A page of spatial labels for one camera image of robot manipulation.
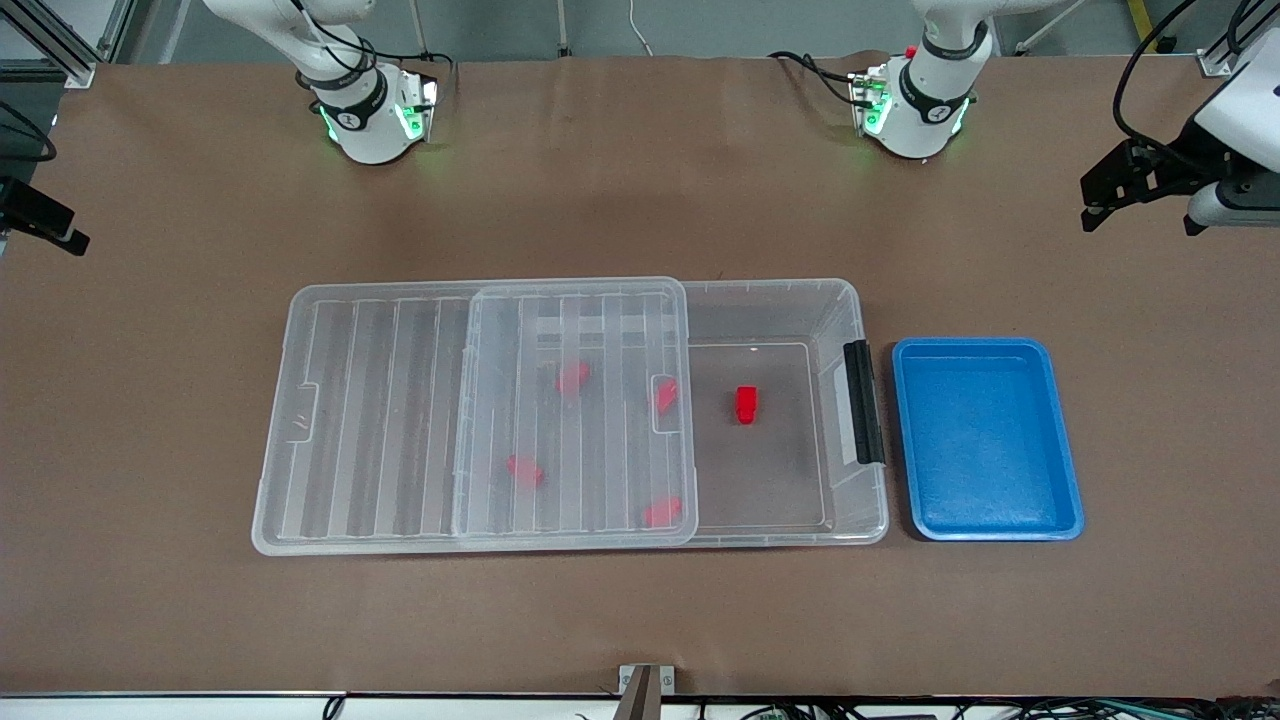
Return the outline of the clear plastic box lid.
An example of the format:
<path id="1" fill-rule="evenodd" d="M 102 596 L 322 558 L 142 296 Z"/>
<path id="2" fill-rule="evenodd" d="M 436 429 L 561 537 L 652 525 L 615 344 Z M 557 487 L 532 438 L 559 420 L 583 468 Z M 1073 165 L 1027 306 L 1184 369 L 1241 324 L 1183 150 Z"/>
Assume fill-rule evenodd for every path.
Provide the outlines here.
<path id="1" fill-rule="evenodd" d="M 511 282 L 314 284 L 292 299 L 251 530 L 260 553 L 591 552 L 466 550 L 451 529 L 468 305 Z"/>

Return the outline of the black box latch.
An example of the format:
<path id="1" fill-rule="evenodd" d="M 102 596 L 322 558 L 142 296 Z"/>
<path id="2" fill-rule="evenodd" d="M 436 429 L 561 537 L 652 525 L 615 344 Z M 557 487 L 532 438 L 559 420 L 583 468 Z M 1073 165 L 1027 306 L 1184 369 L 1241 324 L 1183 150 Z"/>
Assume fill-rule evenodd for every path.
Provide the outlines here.
<path id="1" fill-rule="evenodd" d="M 868 342 L 855 340 L 845 343 L 844 364 L 856 459 L 863 465 L 883 464 L 883 432 L 876 397 L 873 359 Z"/>

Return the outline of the clear plastic storage box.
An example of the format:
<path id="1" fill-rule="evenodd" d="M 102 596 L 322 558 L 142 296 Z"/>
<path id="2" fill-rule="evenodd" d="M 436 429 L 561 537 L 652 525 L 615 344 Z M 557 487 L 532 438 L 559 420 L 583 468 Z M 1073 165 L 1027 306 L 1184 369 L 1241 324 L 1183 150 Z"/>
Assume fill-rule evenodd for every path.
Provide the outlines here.
<path id="1" fill-rule="evenodd" d="M 869 544 L 888 525 L 884 464 L 858 461 L 844 345 L 867 340 L 841 279 L 521 281 L 468 305 L 451 529 L 466 550 Z M 557 392 L 564 363 L 591 375 Z M 654 379 L 675 377 L 657 416 Z M 759 391 L 739 424 L 739 386 Z M 515 487 L 511 455 L 545 473 Z M 678 496 L 678 525 L 645 528 Z"/>

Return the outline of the blue plastic tray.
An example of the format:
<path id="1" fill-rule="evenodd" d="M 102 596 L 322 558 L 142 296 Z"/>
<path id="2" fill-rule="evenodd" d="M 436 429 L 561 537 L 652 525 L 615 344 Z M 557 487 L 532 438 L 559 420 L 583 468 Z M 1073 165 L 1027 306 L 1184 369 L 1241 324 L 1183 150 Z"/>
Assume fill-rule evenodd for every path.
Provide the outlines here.
<path id="1" fill-rule="evenodd" d="M 893 346 L 908 502 L 934 542 L 1068 542 L 1085 514 L 1048 350 L 1027 337 Z"/>

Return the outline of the aluminium frame profile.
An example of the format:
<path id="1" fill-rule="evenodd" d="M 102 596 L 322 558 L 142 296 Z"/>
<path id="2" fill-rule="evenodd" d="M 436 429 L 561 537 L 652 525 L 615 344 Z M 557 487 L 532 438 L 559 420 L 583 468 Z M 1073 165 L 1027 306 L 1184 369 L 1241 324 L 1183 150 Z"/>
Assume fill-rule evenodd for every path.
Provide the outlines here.
<path id="1" fill-rule="evenodd" d="M 1215 40 L 1208 47 L 1196 51 L 1201 74 L 1206 78 L 1229 77 L 1238 70 L 1243 61 L 1251 60 L 1256 54 L 1254 45 L 1260 44 L 1274 27 L 1274 23 L 1256 26 L 1253 28 L 1228 28 L 1222 36 Z"/>
<path id="2" fill-rule="evenodd" d="M 0 81 L 88 88 L 116 60 L 138 0 L 0 0 Z"/>

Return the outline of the metal table edge bracket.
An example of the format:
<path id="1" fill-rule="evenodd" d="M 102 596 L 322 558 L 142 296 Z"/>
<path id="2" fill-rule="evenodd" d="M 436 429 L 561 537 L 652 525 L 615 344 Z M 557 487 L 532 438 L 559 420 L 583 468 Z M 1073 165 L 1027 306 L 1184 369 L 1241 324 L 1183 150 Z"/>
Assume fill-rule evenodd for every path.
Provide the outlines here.
<path id="1" fill-rule="evenodd" d="M 620 700 L 612 720 L 660 720 L 663 698 L 673 696 L 676 667 L 625 664 L 618 667 Z"/>

